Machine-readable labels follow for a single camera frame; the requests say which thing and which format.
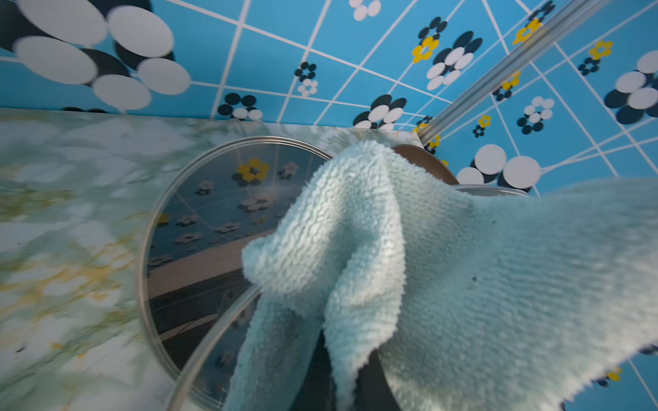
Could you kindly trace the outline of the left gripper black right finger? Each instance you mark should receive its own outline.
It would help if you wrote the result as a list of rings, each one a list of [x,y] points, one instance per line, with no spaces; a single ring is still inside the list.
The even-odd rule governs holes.
[[[359,411],[400,411],[380,363],[373,351],[367,364],[359,371],[354,409]]]

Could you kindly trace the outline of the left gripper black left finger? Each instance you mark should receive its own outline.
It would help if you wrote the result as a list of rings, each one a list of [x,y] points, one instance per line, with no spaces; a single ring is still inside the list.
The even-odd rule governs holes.
[[[332,364],[324,334],[320,334],[302,386],[289,411],[334,411],[336,409]]]

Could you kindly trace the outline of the glass lid of wok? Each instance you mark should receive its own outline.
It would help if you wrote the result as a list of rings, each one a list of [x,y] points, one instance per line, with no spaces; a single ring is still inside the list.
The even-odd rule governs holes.
[[[478,184],[459,184],[448,185],[452,191],[459,191],[468,193],[469,195],[480,197],[498,197],[498,196],[528,196],[524,190],[517,188],[504,188],[490,185]],[[255,311],[256,304],[260,299],[261,289],[258,285],[248,284],[248,287],[242,290],[236,299],[229,305],[223,312],[219,313],[219,317],[207,331],[204,337],[198,342],[195,350],[190,353],[187,361],[180,368],[178,377],[176,378],[176,388],[169,397],[166,410],[183,410],[184,406],[198,407],[200,410],[222,410],[224,405],[224,398],[219,395],[214,395],[212,392],[208,393],[206,387],[206,378],[197,384],[202,371],[207,367],[210,362],[214,368],[214,360],[208,359],[214,357],[215,354],[221,354],[219,357],[224,357],[227,349],[231,351],[233,356],[229,356],[229,369],[226,369],[226,364],[219,368],[221,373],[212,372],[211,377],[222,373],[228,375],[228,380],[231,379],[236,365],[231,367],[231,364],[236,363],[236,355],[244,344],[243,339],[238,339],[240,336],[246,337],[251,317],[243,319],[243,313],[252,312],[250,308]]]

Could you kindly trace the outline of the light green cloth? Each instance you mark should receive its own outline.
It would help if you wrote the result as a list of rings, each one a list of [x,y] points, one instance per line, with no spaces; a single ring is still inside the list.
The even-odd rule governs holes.
[[[316,343],[336,407],[377,354],[404,410],[555,410],[657,339],[657,181],[463,193],[373,141],[243,250],[261,297],[228,410],[286,410]]]

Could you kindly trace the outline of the glass lid of frying pan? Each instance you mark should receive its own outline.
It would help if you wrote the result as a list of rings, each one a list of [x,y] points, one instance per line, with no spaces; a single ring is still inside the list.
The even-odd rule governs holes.
[[[166,189],[147,227],[136,285],[150,347],[171,378],[248,287],[244,247],[275,231],[329,159],[308,142],[252,137],[204,152]],[[219,373],[233,354],[219,356],[208,359],[214,368],[207,363],[197,384],[206,378],[208,393],[225,402],[231,379]]]

